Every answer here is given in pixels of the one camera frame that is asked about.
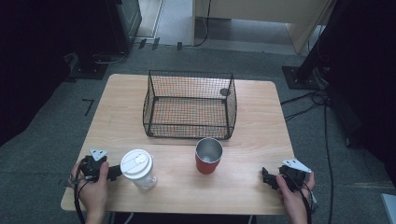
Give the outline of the black wire mesh basket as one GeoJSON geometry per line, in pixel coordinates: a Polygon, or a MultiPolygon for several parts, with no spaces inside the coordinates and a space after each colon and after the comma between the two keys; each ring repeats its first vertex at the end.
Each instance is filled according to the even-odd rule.
{"type": "Polygon", "coordinates": [[[233,74],[150,70],[143,106],[146,135],[229,139],[237,117],[233,74]],[[219,91],[226,88],[229,96],[219,91]]]}

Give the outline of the black stand base plate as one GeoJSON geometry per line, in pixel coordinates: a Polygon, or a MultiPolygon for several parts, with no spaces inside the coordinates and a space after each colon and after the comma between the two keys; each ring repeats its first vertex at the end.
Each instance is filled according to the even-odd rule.
{"type": "Polygon", "coordinates": [[[319,76],[319,71],[314,68],[310,72],[301,71],[299,67],[283,66],[283,75],[288,87],[294,90],[324,90],[327,82],[319,76]]]}
{"type": "Polygon", "coordinates": [[[82,63],[76,53],[70,53],[64,56],[64,60],[70,68],[70,73],[65,79],[66,82],[76,82],[78,79],[102,80],[107,70],[106,64],[82,63]]]}

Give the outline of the white flat object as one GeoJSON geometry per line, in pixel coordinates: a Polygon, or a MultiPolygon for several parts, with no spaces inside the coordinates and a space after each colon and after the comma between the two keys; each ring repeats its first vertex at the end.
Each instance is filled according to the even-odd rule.
{"type": "Polygon", "coordinates": [[[396,195],[381,194],[381,199],[386,209],[390,224],[396,224],[396,195]]]}

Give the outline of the black cabinet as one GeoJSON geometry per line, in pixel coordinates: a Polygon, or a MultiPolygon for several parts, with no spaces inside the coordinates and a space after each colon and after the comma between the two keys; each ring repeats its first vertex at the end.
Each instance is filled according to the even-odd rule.
{"type": "Polygon", "coordinates": [[[138,0],[107,0],[117,52],[128,52],[142,21],[138,0]]]}

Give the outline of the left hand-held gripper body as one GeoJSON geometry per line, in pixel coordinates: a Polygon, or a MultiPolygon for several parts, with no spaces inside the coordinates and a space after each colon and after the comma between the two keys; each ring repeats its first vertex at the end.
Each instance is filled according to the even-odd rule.
{"type": "Polygon", "coordinates": [[[102,163],[107,160],[107,150],[91,149],[79,165],[79,170],[86,180],[96,182],[99,179],[102,163]]]}

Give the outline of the person's right hand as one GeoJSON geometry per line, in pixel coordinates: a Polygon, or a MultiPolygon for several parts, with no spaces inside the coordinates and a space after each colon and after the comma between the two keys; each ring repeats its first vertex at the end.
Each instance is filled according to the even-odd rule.
{"type": "Polygon", "coordinates": [[[276,181],[279,186],[278,194],[281,202],[284,204],[287,215],[306,214],[306,208],[303,201],[303,196],[300,192],[292,192],[286,184],[286,181],[281,175],[276,176],[276,181]]]}

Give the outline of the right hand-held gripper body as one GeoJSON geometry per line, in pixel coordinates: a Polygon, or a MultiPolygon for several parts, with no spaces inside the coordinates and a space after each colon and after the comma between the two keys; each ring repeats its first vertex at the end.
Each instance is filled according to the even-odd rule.
{"type": "Polygon", "coordinates": [[[312,170],[297,159],[292,159],[282,161],[279,173],[284,177],[290,190],[297,190],[303,185],[305,175],[311,174],[312,170]]]}

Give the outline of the person's left hand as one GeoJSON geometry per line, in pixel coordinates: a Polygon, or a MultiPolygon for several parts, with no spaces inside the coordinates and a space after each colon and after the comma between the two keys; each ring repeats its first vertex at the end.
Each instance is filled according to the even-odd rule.
{"type": "Polygon", "coordinates": [[[79,198],[88,213],[105,214],[107,204],[107,174],[109,164],[105,161],[100,169],[99,179],[96,182],[82,180],[82,174],[78,172],[78,165],[75,164],[71,171],[71,176],[76,179],[78,175],[79,198]]]}

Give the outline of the clear cup with white lid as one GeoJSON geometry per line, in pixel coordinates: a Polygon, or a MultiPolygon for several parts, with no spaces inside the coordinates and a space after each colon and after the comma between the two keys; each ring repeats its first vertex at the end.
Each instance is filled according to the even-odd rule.
{"type": "Polygon", "coordinates": [[[121,159],[120,170],[140,189],[152,189],[157,183],[157,179],[152,173],[153,158],[144,149],[133,149],[126,153],[121,159]]]}

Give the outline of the red metal cup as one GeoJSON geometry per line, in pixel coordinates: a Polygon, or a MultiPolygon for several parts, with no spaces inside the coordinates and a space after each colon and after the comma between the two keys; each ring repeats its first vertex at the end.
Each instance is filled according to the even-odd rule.
{"type": "Polygon", "coordinates": [[[197,170],[205,175],[213,173],[223,154],[222,144],[215,138],[201,139],[195,148],[197,170]]]}

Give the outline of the beige cabinet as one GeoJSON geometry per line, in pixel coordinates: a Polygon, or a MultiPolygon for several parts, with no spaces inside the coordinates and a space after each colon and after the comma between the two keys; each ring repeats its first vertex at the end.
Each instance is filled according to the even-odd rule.
{"type": "Polygon", "coordinates": [[[286,24],[301,53],[318,25],[329,19],[336,0],[192,0],[192,16],[286,24]]]}

